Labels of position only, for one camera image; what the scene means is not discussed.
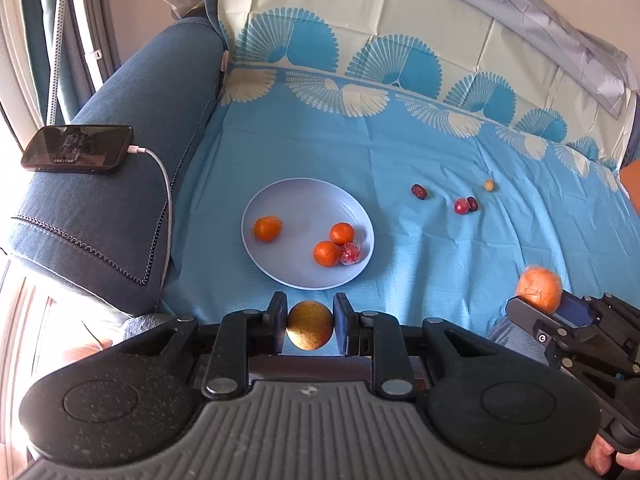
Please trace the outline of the person's right hand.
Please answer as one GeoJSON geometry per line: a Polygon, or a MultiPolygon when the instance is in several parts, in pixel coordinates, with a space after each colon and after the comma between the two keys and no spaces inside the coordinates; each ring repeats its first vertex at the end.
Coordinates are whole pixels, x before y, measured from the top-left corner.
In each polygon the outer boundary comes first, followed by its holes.
{"type": "Polygon", "coordinates": [[[640,470],[640,454],[638,451],[631,454],[616,452],[615,448],[600,436],[594,438],[584,462],[588,468],[600,477],[607,474],[613,464],[632,471],[640,470]]]}

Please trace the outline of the person's left hand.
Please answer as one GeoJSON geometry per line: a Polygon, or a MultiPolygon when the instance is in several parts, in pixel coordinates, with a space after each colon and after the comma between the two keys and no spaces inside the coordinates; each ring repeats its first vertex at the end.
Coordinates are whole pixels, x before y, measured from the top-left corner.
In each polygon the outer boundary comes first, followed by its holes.
{"type": "Polygon", "coordinates": [[[66,365],[73,364],[82,359],[93,356],[96,353],[102,352],[111,348],[113,341],[111,339],[104,339],[101,341],[89,341],[88,344],[82,344],[79,347],[67,349],[63,352],[64,363],[66,365]]]}

